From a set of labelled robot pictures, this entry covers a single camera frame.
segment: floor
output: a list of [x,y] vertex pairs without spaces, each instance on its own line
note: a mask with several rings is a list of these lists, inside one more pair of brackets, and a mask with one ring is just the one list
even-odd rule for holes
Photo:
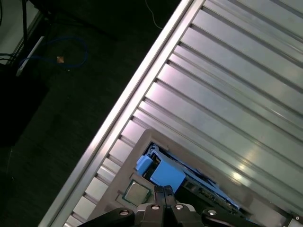
[[[158,26],[165,25],[178,2],[149,0]],[[144,0],[62,0],[56,4],[110,37],[89,27],[53,24],[48,40],[80,37],[88,46],[87,62],[68,70],[32,60],[23,72],[24,78],[45,86],[47,93],[15,146],[0,148],[0,173],[12,179],[12,187],[5,190],[4,186],[1,194],[9,198],[7,204],[0,204],[2,227],[39,224],[161,32]],[[38,54],[52,59],[64,56],[66,63],[77,64],[84,49],[77,40],[66,40]]]

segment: metal slat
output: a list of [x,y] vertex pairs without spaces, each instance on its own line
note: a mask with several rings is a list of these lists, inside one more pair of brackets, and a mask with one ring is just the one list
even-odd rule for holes
[[258,23],[260,19],[257,17],[253,17],[252,15],[250,15],[250,17],[245,17],[244,15],[248,13],[231,2],[208,0],[204,4],[203,9],[205,8],[211,10],[217,15],[220,15],[227,21],[232,22],[234,25],[254,35],[258,39],[265,41],[267,44],[280,50],[282,53],[285,53],[288,57],[303,62],[303,52],[302,49],[300,50],[301,44],[297,40],[283,34],[277,29],[275,32],[271,31],[274,30],[273,27],[270,27],[271,30],[268,30],[267,27],[261,26]]
[[262,44],[251,39],[226,23],[200,10],[193,24],[230,47],[264,65],[274,73],[303,88],[303,69],[283,58],[279,54],[265,48]]
[[224,94],[216,94],[212,91],[211,87],[205,87],[206,84],[201,85],[168,65],[163,68],[158,78],[210,110],[218,117],[225,119],[228,123],[246,132],[256,139],[258,143],[271,147],[281,155],[297,161],[298,165],[303,166],[303,157],[302,159],[298,158],[303,145],[301,142],[275,130],[266,121],[261,121],[260,118],[258,119],[247,113],[247,111],[243,110],[243,106],[233,104],[232,100],[228,100]]
[[271,21],[303,37],[303,19],[269,0],[237,0]]
[[145,128],[136,124],[133,121],[129,121],[127,123],[125,129],[121,133],[121,135],[125,136],[126,138],[131,140],[133,143],[136,143],[144,131],[145,131]]
[[131,146],[124,143],[123,141],[117,140],[113,148],[110,150],[109,154],[123,163],[131,153],[132,149],[133,148]]
[[109,169],[107,169],[105,166],[101,166],[97,173],[102,177],[102,179],[105,180],[107,184],[110,184],[115,177],[115,174]]
[[103,166],[109,169],[114,174],[117,174],[118,171],[120,170],[120,166],[114,163],[113,161],[109,160],[108,158],[104,160]]
[[94,198],[96,201],[100,201],[108,186],[97,178],[93,178],[87,187],[85,193]]
[[79,225],[82,225],[83,223],[74,218],[73,216],[69,216],[69,218],[66,220],[66,223],[71,225],[72,227],[77,227]]
[[96,205],[94,203],[84,197],[81,197],[73,212],[87,220],[95,207]]
[[300,139],[303,138],[302,118],[274,103],[273,100],[263,96],[241,81],[231,77],[228,73],[220,70],[188,49],[177,46],[174,52],[177,55],[173,54],[169,58],[172,62],[197,75],[212,86],[217,87],[243,105],[247,105],[252,111],[279,125],[284,130],[296,135]]
[[281,2],[283,2],[284,4],[294,8],[297,11],[300,11],[301,13],[303,13],[303,4],[302,4],[302,0],[280,0]]
[[286,106],[303,114],[303,105],[301,105],[303,103],[303,95],[301,93],[272,77],[249,61],[225,49],[211,38],[189,28],[181,41],[251,85],[268,93]]

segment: black cable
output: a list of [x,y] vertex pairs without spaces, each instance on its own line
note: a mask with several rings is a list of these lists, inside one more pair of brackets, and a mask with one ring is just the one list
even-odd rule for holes
[[22,0],[23,45],[27,46],[27,0]]
[[2,8],[2,0],[0,0],[0,26],[2,24],[3,19],[3,8]]

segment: cable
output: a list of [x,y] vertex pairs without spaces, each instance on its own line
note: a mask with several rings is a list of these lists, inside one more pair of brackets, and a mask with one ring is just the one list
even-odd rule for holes
[[79,64],[57,63],[53,59],[44,58],[44,57],[41,57],[41,56],[35,56],[34,55],[34,56],[29,57],[29,58],[25,58],[25,59],[21,60],[20,63],[19,63],[19,66],[21,66],[22,63],[25,62],[26,60],[42,60],[42,61],[49,62],[49,63],[55,64],[55,65],[59,65],[59,66],[61,66],[63,68],[67,68],[67,69],[81,67],[87,61],[87,58],[88,58],[88,47],[87,47],[87,45],[86,45],[86,43],[85,43],[85,41],[83,39],[81,39],[79,37],[74,37],[74,36],[63,36],[63,37],[51,40],[51,41],[49,41],[47,43],[44,43],[41,46],[49,45],[49,44],[52,44],[52,43],[55,43],[55,42],[58,42],[58,41],[69,40],[69,39],[77,40],[77,41],[79,41],[79,42],[81,42],[83,44],[83,46],[85,48],[85,54],[84,54],[83,61],[81,63],[79,63]]
[[2,0],[0,0],[0,26],[3,20],[3,7],[2,7]]
[[155,26],[156,26],[157,28],[159,28],[159,29],[163,29],[162,27],[160,27],[160,26],[157,25],[157,23],[156,23],[156,21],[155,21],[155,16],[154,16],[154,14],[153,14],[153,11],[152,11],[151,8],[148,6],[147,0],[145,0],[145,4],[146,4],[148,10],[151,12],[152,20],[153,20],[153,23],[155,24]]

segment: blue cable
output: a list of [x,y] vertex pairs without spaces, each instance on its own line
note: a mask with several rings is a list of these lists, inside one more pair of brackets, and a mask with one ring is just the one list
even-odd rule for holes
[[20,63],[19,63],[19,66],[21,66],[22,63],[24,61],[26,61],[26,60],[42,60],[42,61],[45,61],[45,62],[49,62],[49,63],[52,63],[52,64],[59,65],[59,66],[61,66],[63,68],[67,68],[67,69],[81,67],[87,61],[87,59],[88,59],[88,47],[87,47],[85,41],[83,39],[79,38],[79,37],[75,37],[75,36],[63,36],[63,37],[51,40],[49,42],[46,42],[44,44],[41,44],[39,47],[44,46],[44,45],[48,45],[48,44],[52,44],[52,43],[55,43],[55,42],[58,42],[58,41],[62,41],[62,40],[69,40],[69,39],[78,40],[80,43],[83,44],[83,46],[85,48],[85,54],[84,54],[83,61],[81,63],[79,63],[79,64],[57,63],[53,59],[33,55],[33,56],[29,57],[29,58],[25,58],[25,59],[21,60]]

